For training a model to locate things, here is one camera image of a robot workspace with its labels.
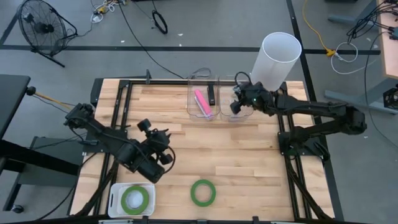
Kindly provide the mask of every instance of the white basket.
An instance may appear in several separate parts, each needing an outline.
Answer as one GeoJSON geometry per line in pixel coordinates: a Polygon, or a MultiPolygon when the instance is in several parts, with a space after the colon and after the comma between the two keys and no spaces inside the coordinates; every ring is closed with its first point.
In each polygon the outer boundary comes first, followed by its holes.
{"type": "Polygon", "coordinates": [[[109,204],[108,204],[108,215],[111,218],[119,218],[119,217],[140,217],[143,215],[149,216],[152,215],[155,211],[155,198],[156,191],[155,185],[148,182],[142,183],[119,183],[114,184],[111,187],[111,194],[109,195],[109,204]],[[122,194],[127,190],[127,188],[131,186],[141,186],[148,191],[149,194],[149,201],[147,208],[140,214],[140,215],[129,215],[127,214],[121,206],[121,198],[122,194]]]}

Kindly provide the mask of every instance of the white cable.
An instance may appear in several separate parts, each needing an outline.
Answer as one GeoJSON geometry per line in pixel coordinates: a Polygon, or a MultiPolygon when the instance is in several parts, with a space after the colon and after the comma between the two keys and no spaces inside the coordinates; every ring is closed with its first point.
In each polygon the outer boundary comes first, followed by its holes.
{"type": "MultiPolygon", "coordinates": [[[[331,65],[331,68],[333,69],[333,71],[335,71],[337,74],[340,74],[340,75],[349,75],[349,74],[358,72],[358,71],[360,71],[360,70],[362,70],[362,69],[365,68],[365,66],[363,66],[363,67],[361,67],[361,68],[359,68],[359,69],[357,69],[357,70],[353,70],[353,71],[351,71],[351,72],[339,72],[339,71],[337,71],[337,70],[335,69],[335,66],[333,66],[333,57],[334,57],[334,56],[338,57],[339,60],[344,61],[344,62],[346,62],[346,63],[352,63],[352,62],[354,62],[354,61],[358,58],[358,48],[357,48],[354,44],[352,44],[352,43],[343,42],[343,43],[341,43],[341,44],[339,44],[339,45],[337,46],[337,48],[336,48],[336,53],[335,53],[334,55],[332,55],[331,58],[330,58],[330,65],[331,65]],[[348,45],[351,45],[351,46],[353,46],[353,47],[355,48],[355,57],[354,57],[354,59],[352,59],[352,60],[346,60],[346,59],[344,59],[343,57],[341,57],[341,56],[337,53],[337,50],[338,50],[339,47],[342,46],[343,44],[348,44],[348,45]]],[[[370,66],[371,64],[373,64],[373,63],[376,62],[376,61],[377,61],[377,60],[374,60],[373,62],[369,63],[368,66],[370,66]]]]}
{"type": "Polygon", "coordinates": [[[98,12],[98,9],[100,9],[102,7],[105,7],[109,11],[114,12],[114,6],[118,5],[119,3],[115,3],[115,2],[113,2],[113,0],[110,0],[110,1],[111,1],[111,3],[108,3],[109,2],[108,0],[104,0],[104,2],[101,5],[99,5],[95,8],[94,12],[91,14],[91,18],[90,18],[91,23],[96,24],[96,23],[101,22],[104,19],[104,15],[102,13],[99,13],[98,15],[95,14],[96,12],[98,12]]]}

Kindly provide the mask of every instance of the green tape roll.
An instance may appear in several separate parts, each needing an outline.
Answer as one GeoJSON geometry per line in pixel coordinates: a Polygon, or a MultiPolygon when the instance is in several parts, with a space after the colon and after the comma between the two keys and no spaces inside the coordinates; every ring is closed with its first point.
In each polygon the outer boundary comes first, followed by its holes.
{"type": "Polygon", "coordinates": [[[195,205],[198,205],[198,206],[201,206],[201,207],[207,207],[207,206],[211,205],[214,202],[215,198],[216,198],[216,187],[210,181],[208,181],[208,180],[198,180],[192,185],[192,188],[191,188],[191,199],[192,199],[193,203],[195,203],[195,205]],[[211,197],[210,197],[210,199],[207,202],[200,202],[197,199],[197,196],[195,195],[197,187],[199,185],[201,185],[201,184],[209,186],[209,188],[211,190],[211,197]]]}
{"type": "Polygon", "coordinates": [[[129,214],[129,215],[140,215],[148,206],[148,202],[149,202],[149,194],[148,191],[141,187],[141,186],[132,186],[129,187],[123,194],[122,194],[122,200],[121,200],[121,205],[123,210],[129,214]],[[129,196],[129,194],[132,191],[138,191],[142,194],[143,197],[143,201],[142,204],[140,206],[138,206],[137,208],[131,208],[128,204],[127,204],[127,197],[129,196]]]}

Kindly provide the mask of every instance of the yellow cable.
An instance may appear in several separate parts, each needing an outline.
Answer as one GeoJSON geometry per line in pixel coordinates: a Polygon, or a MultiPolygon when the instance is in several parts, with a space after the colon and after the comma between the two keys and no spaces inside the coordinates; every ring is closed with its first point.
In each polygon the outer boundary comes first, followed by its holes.
{"type": "Polygon", "coordinates": [[[53,99],[53,98],[51,98],[51,97],[49,97],[49,96],[46,96],[46,95],[43,95],[43,94],[37,93],[37,92],[35,93],[35,95],[36,95],[36,96],[39,96],[39,97],[41,97],[41,98],[44,98],[44,99],[46,99],[46,100],[50,100],[50,101],[52,101],[52,102],[54,102],[54,103],[58,103],[59,105],[64,106],[64,107],[66,107],[68,110],[70,110],[70,107],[69,107],[68,105],[63,104],[63,103],[59,102],[58,100],[55,100],[55,99],[53,99]]]}
{"type": "Polygon", "coordinates": [[[304,5],[303,5],[303,10],[302,10],[302,14],[303,14],[304,21],[305,21],[305,23],[308,25],[308,27],[309,27],[312,31],[314,31],[316,34],[318,34],[319,40],[321,41],[321,44],[322,44],[323,48],[326,50],[326,55],[327,55],[328,57],[331,57],[332,55],[334,55],[334,54],[336,53],[336,51],[335,51],[335,50],[332,50],[332,49],[329,49],[329,48],[327,48],[327,47],[325,46],[325,44],[324,44],[323,41],[322,41],[321,35],[318,33],[318,31],[316,31],[316,30],[310,25],[310,23],[307,21],[307,18],[305,17],[305,6],[307,5],[307,2],[308,2],[308,0],[305,0],[304,5]]]}

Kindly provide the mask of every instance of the fan stand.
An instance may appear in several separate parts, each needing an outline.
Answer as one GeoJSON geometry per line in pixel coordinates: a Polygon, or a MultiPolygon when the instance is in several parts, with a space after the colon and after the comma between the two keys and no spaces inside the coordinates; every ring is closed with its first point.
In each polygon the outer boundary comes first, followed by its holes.
{"type": "MultiPolygon", "coordinates": [[[[70,35],[68,35],[68,36],[66,36],[66,37],[64,37],[64,38],[62,38],[62,39],[68,39],[68,38],[71,38],[71,37],[73,38],[73,37],[75,37],[75,36],[78,36],[78,34],[77,34],[77,28],[76,28],[73,24],[71,24],[68,20],[66,20],[63,16],[61,16],[54,8],[52,9],[52,12],[55,13],[57,16],[59,16],[63,21],[65,21],[65,22],[67,22],[69,25],[71,25],[71,26],[73,27],[73,29],[75,30],[73,34],[70,34],[70,35]]],[[[62,50],[65,50],[66,48],[67,48],[67,46],[64,46],[64,48],[61,49],[59,52],[61,52],[62,50]]],[[[54,54],[54,55],[51,55],[51,56],[48,56],[48,55],[43,54],[42,52],[40,52],[39,50],[37,50],[37,49],[34,48],[34,47],[33,47],[30,51],[33,52],[33,53],[38,53],[39,55],[41,55],[41,56],[43,56],[43,57],[49,59],[50,61],[56,63],[57,65],[59,65],[59,66],[65,68],[64,64],[62,64],[61,62],[59,62],[58,60],[55,60],[55,59],[53,58],[53,56],[54,56],[55,54],[54,54]]]]}
{"type": "Polygon", "coordinates": [[[61,66],[62,68],[65,68],[64,64],[62,64],[61,62],[55,60],[53,57],[49,57],[49,56],[43,54],[42,52],[36,50],[35,48],[32,48],[30,51],[33,52],[33,53],[38,53],[39,55],[41,55],[41,56],[43,56],[43,57],[49,59],[50,61],[52,61],[52,62],[58,64],[58,65],[61,66]]]}

